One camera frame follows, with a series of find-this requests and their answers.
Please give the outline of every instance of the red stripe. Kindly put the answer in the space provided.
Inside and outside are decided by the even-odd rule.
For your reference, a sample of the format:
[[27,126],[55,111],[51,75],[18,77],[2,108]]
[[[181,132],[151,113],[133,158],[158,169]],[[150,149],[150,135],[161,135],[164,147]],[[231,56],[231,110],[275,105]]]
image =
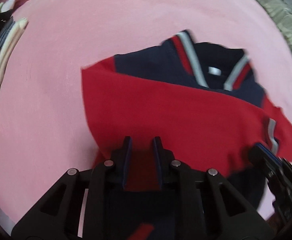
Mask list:
[[181,40],[177,36],[173,36],[171,40],[173,41],[175,45],[175,48],[177,50],[178,56],[180,58],[180,61],[184,69],[188,72],[188,74],[193,75],[193,70],[190,66],[187,54],[185,52],[183,44],[181,43]]
[[141,223],[127,240],[146,240],[153,230],[153,225]]
[[244,81],[245,77],[247,76],[249,70],[251,70],[251,67],[249,63],[247,63],[244,68],[241,70],[241,73],[237,77],[236,81],[233,83],[233,89],[238,89],[241,85],[241,83]]

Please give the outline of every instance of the striped collar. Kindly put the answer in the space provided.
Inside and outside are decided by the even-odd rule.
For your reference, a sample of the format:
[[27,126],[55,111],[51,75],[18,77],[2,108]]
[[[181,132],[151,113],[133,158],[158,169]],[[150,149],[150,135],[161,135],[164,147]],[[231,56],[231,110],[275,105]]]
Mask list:
[[[233,91],[240,88],[241,83],[244,81],[246,76],[251,70],[249,65],[249,59],[241,49],[227,49],[220,45],[211,44],[211,43],[197,43],[195,44],[191,38],[191,35],[188,31],[179,32],[177,35],[171,38],[174,46],[177,50],[178,56],[182,62],[184,69],[190,74],[193,75],[197,83],[202,87],[209,88],[208,80],[205,79],[205,76],[209,76],[209,73],[206,68],[202,68],[202,65],[199,61],[200,53],[205,53],[204,51],[197,48],[207,48],[211,50],[211,47],[217,47],[219,52],[218,57],[221,64],[219,64],[219,69],[224,75],[223,79],[223,89],[228,91]],[[225,64],[222,60],[222,55],[225,55]]]

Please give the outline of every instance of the round table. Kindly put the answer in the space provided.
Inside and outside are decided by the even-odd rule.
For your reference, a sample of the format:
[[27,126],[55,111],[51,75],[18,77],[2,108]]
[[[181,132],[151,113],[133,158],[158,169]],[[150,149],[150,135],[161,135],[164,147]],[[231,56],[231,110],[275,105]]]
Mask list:
[[[85,120],[81,68],[159,44],[183,29],[197,42],[247,49],[257,81],[292,123],[292,54],[255,0],[30,0],[29,24],[0,90],[0,208],[17,222],[98,149]],[[268,195],[260,213],[272,212]]]

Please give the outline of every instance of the red and navy jacket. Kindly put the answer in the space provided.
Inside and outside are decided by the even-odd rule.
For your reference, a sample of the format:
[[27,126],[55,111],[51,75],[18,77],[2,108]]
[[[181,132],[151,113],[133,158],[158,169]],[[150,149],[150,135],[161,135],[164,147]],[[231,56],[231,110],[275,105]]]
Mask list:
[[[248,165],[257,142],[292,161],[292,125],[255,81],[242,49],[194,43],[182,31],[159,46],[115,55],[82,70],[88,126],[105,158],[133,139],[135,190],[156,187],[151,139],[193,169],[224,176]],[[134,184],[136,178],[149,186]]]

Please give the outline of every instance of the red sleeve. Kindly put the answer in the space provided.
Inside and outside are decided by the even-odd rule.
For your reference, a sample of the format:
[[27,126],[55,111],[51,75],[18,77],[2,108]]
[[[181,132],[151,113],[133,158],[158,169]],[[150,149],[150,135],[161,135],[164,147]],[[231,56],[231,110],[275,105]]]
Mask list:
[[269,118],[276,121],[274,137],[279,144],[277,156],[292,161],[292,124],[284,116],[281,108],[274,106],[267,96],[264,98],[262,108]]

